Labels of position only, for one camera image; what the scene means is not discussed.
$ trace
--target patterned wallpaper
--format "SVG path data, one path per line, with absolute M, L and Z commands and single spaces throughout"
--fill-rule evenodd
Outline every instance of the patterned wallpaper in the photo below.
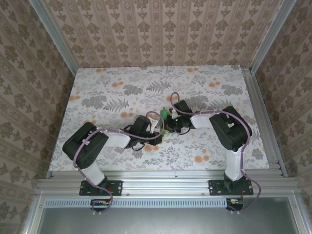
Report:
M 45 177 L 73 76 L 27 0 L 0 0 L 0 233 L 18 233 Z
M 282 0 L 43 0 L 79 68 L 249 66 Z
M 312 1 L 297 0 L 256 76 L 290 176 L 312 217 Z

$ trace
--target table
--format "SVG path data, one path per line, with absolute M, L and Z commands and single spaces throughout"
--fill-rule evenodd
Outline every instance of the table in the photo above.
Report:
M 244 168 L 269 168 L 241 69 L 227 65 L 79 69 L 50 171 L 74 170 L 62 146 L 85 122 L 123 128 L 150 110 L 169 109 L 173 91 L 178 91 L 193 111 L 234 106 L 253 131 Z M 183 136 L 166 134 L 160 145 L 146 145 L 138 152 L 103 148 L 97 163 L 105 171 L 224 170 L 225 159 L 226 150 L 214 130 L 195 129 Z

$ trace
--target gray leaf pattern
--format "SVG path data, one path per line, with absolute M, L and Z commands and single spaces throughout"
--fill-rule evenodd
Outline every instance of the gray leaf pattern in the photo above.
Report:
M 51 170 L 73 170 L 72 161 L 61 149 L 84 122 L 92 122 L 99 128 L 123 128 L 148 111 L 169 110 L 170 95 L 174 91 L 179 92 L 180 99 L 186 100 L 193 111 L 234 106 L 253 130 L 245 153 L 245 167 L 267 168 L 254 112 L 247 92 L 243 90 L 246 90 L 244 78 L 240 67 L 235 65 L 79 69 Z M 14 137 L 15 132 L 11 132 L 10 126 L 2 128 L 4 137 Z M 41 155 L 46 158 L 47 152 L 42 151 Z M 183 136 L 166 133 L 161 144 L 145 144 L 137 152 L 104 147 L 97 163 L 102 170 L 112 171 L 217 170 L 226 167 L 226 150 L 213 129 L 193 129 Z

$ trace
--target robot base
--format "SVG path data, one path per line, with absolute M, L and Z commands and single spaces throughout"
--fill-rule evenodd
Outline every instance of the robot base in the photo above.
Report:
M 105 185 L 99 184 L 109 190 L 113 196 L 121 196 L 122 193 L 122 180 L 107 180 Z M 89 184 L 86 180 L 83 180 L 80 185 L 80 196 L 109 196 L 107 192 L 97 189 Z
M 253 187 L 250 180 L 245 177 L 237 181 L 231 181 L 225 174 L 224 180 L 209 180 L 209 193 L 210 196 L 220 195 L 253 195 Z

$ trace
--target purple cable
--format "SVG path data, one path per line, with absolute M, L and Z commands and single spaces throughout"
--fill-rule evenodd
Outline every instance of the purple cable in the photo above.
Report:
M 161 119 L 161 121 L 162 121 L 162 128 L 161 128 L 161 131 L 159 132 L 159 134 L 157 134 L 157 135 L 154 136 L 154 137 L 141 137 L 141 136 L 136 136 L 136 135 L 133 135 L 133 134 L 130 134 L 130 133 L 126 133 L 126 132 L 124 132 L 124 131 L 122 131 L 122 130 L 105 129 L 105 128 L 96 129 L 96 130 L 95 130 L 94 132 L 92 132 L 89 136 L 87 136 L 87 138 L 82 142 L 82 144 L 81 144 L 81 145 L 79 146 L 79 148 L 77 149 L 77 151 L 76 151 L 76 153 L 75 153 L 75 156 L 74 156 L 74 159 L 73 159 L 73 166 L 74 166 L 75 168 L 78 169 L 78 171 L 80 172 L 80 174 L 82 174 L 83 177 L 87 178 L 86 175 L 83 173 L 83 171 L 82 171 L 80 168 L 78 168 L 78 165 L 76 164 L 76 161 L 77 161 L 78 155 L 79 155 L 81 149 L 83 148 L 83 146 L 90 140 L 90 138 L 91 138 L 92 136 L 94 136 L 94 135 L 95 135 L 96 133 L 98 133 L 98 132 L 109 132 L 109 133 L 121 133 L 121 132 L 122 132 L 123 134 L 125 134 L 125 135 L 127 135 L 127 136 L 135 137 L 135 138 L 142 139 L 142 140 L 153 140 L 153 139 L 156 139 L 157 137 L 160 137 L 161 134 L 162 134 L 162 132 L 163 132 L 164 129 L 165 129 L 165 121 L 164 121 L 164 119 L 161 117 L 161 115 L 158 114 L 157 112 L 155 112 L 155 111 L 149 111 L 149 112 L 146 113 L 146 116 L 148 116 L 149 113 L 153 113 L 153 114 L 159 116 L 160 119 Z M 109 204 L 107 205 L 107 207 L 106 207 L 103 211 L 101 211 L 101 212 L 107 211 L 108 208 L 109 208 L 109 207 L 112 205 L 112 203 L 113 203 L 113 194 L 112 194 L 109 190 L 107 190 L 106 188 L 101 187 L 101 186 L 98 186 L 98 185 L 92 183 L 88 178 L 87 178 L 86 180 L 87 180 L 87 182 L 88 182 L 89 184 L 91 184 L 93 187 L 96 187 L 96 188 L 98 188 L 98 189 L 102 189 L 102 190 L 104 190 L 105 192 L 107 192 L 107 193 L 109 194 L 109 196 L 110 196 L 110 202 L 109 202 Z M 93 213 L 100 213 L 100 212 L 96 212 L 96 211 L 94 210 L 94 205 L 95 205 L 96 203 L 99 203 L 99 202 L 101 202 L 101 200 L 95 200 L 95 201 L 93 202 L 92 207 L 91 207 L 91 210 L 93 211 Z
M 181 111 L 181 110 L 177 109 L 177 108 L 174 106 L 173 102 L 172 102 L 172 97 L 173 97 L 174 94 L 177 95 L 178 101 L 180 101 L 180 95 L 179 95 L 177 92 L 173 92 L 173 93 L 171 94 L 171 96 L 170 96 L 170 103 L 171 103 L 172 107 L 173 107 L 177 112 L 180 112 L 180 113 L 185 114 L 185 115 L 219 114 L 219 113 L 226 114 L 226 115 L 228 115 L 228 116 L 231 116 L 231 117 L 235 118 L 239 123 L 242 124 L 242 126 L 243 126 L 244 129 L 246 130 L 246 133 L 247 133 L 247 141 L 246 141 L 246 143 L 244 144 L 244 146 L 242 147 L 241 153 L 240 153 L 240 155 L 241 155 L 241 157 L 240 157 L 240 171 L 242 172 L 242 174 L 245 176 L 246 179 L 250 180 L 251 182 L 255 183 L 255 184 L 258 186 L 259 192 L 258 192 L 257 196 L 255 197 L 254 201 L 253 201 L 247 208 L 244 208 L 244 209 L 242 209 L 242 210 L 240 210 L 240 211 L 237 211 L 235 208 L 233 208 L 233 207 L 231 207 L 231 206 L 229 206 L 229 207 L 230 207 L 231 209 L 233 209 L 234 211 L 236 211 L 236 212 L 242 212 L 242 211 L 246 211 L 246 210 L 250 209 L 250 208 L 255 204 L 255 202 L 258 200 L 258 198 L 260 197 L 260 194 L 261 194 L 261 186 L 260 186 L 260 184 L 259 184 L 258 182 L 256 182 L 255 180 L 253 180 L 253 179 L 251 179 L 249 176 L 247 176 L 246 173 L 243 171 L 243 165 L 244 165 L 244 151 L 245 151 L 246 147 L 248 146 L 248 144 L 249 144 L 249 142 L 250 142 L 250 133 L 249 133 L 249 130 L 248 130 L 246 124 L 245 124 L 239 117 L 233 115 L 232 113 L 226 112 L 226 111 L 216 111 L 216 110 L 214 110 L 214 111 L 203 111 L 203 112 L 193 112 L 193 113 L 188 113 L 188 112 Z

